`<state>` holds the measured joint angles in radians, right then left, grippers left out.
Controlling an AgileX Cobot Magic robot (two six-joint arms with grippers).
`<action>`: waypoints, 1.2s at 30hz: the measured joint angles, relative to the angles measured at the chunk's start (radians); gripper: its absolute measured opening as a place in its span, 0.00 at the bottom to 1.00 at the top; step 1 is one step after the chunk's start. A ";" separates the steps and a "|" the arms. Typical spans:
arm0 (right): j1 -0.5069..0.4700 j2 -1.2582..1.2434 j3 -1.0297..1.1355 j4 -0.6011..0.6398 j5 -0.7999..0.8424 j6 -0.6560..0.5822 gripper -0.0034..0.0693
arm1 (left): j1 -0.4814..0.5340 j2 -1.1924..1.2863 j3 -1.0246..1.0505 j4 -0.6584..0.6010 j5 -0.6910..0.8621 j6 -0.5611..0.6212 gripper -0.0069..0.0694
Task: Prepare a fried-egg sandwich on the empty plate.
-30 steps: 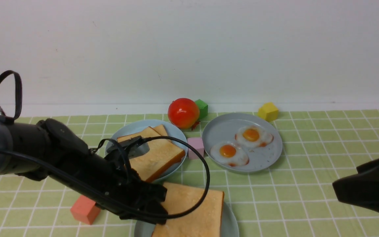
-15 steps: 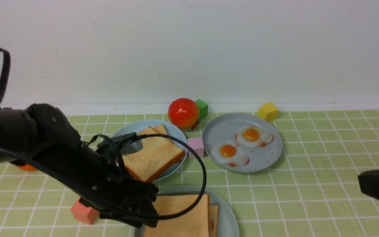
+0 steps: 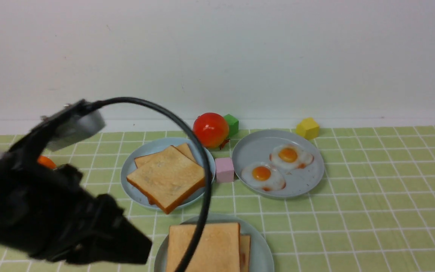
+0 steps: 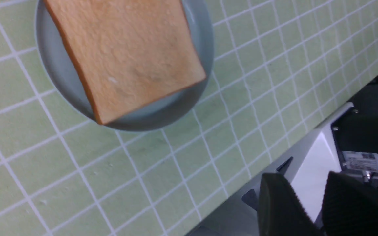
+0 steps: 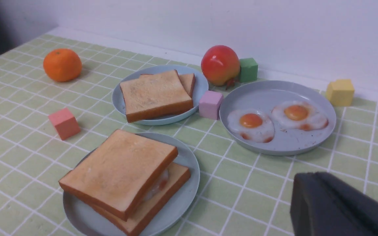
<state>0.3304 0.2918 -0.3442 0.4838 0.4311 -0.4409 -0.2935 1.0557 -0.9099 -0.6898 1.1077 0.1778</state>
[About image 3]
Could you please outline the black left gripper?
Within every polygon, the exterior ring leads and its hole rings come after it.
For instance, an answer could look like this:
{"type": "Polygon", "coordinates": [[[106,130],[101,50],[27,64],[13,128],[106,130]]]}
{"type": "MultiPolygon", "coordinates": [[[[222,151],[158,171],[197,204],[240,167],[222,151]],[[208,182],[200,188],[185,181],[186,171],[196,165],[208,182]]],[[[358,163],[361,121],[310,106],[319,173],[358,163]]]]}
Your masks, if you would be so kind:
{"type": "Polygon", "coordinates": [[[0,246],[48,262],[146,264],[152,241],[114,197],[81,187],[82,177],[74,167],[36,161],[21,175],[0,151],[0,246]]]}

